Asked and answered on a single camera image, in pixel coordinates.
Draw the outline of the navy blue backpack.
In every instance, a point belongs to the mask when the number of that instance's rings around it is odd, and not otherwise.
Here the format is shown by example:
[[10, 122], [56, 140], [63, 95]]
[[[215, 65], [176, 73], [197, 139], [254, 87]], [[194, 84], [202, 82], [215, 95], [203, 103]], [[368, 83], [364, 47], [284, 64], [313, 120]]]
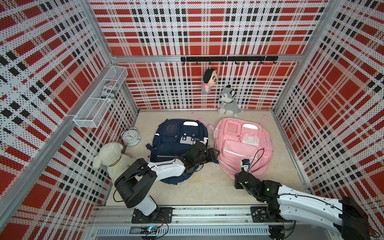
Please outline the navy blue backpack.
[[208, 147], [208, 129], [202, 122], [170, 119], [159, 125], [153, 142], [146, 148], [151, 152], [150, 161], [160, 163], [186, 154], [196, 143], [202, 143], [205, 149]]

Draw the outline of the pink school backpack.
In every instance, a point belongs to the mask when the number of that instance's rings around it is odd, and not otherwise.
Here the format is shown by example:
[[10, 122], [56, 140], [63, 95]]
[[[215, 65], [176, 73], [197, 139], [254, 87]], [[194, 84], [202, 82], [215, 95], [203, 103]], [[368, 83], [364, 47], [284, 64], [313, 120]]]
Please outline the pink school backpack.
[[271, 135], [264, 129], [268, 116], [263, 116], [259, 124], [236, 118], [223, 118], [213, 126], [196, 113], [192, 115], [213, 131], [215, 148], [220, 151], [219, 165], [231, 179], [241, 171], [243, 160], [251, 164], [250, 174], [258, 179], [263, 177], [274, 150]]

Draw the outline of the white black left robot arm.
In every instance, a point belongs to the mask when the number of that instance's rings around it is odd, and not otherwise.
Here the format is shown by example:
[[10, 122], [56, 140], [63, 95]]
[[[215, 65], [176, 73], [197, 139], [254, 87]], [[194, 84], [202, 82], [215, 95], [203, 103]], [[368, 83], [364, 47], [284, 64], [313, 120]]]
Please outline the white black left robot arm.
[[181, 156], [165, 162], [146, 162], [144, 159], [136, 160], [122, 173], [114, 183], [116, 191], [129, 209], [134, 209], [133, 224], [170, 223], [173, 208], [161, 208], [149, 196], [153, 184], [170, 180], [180, 183], [195, 173], [199, 166], [218, 161], [220, 151], [207, 148], [201, 142], [192, 145], [191, 149]]

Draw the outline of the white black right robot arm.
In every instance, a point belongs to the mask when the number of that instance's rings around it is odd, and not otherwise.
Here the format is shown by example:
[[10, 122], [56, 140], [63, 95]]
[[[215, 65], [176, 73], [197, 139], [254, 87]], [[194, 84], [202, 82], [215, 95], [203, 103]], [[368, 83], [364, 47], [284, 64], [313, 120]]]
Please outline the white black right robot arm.
[[235, 174], [235, 188], [267, 204], [266, 214], [272, 222], [306, 222], [338, 232], [344, 240], [371, 238], [367, 213], [350, 197], [339, 200], [314, 196], [278, 182], [261, 181], [244, 170]]

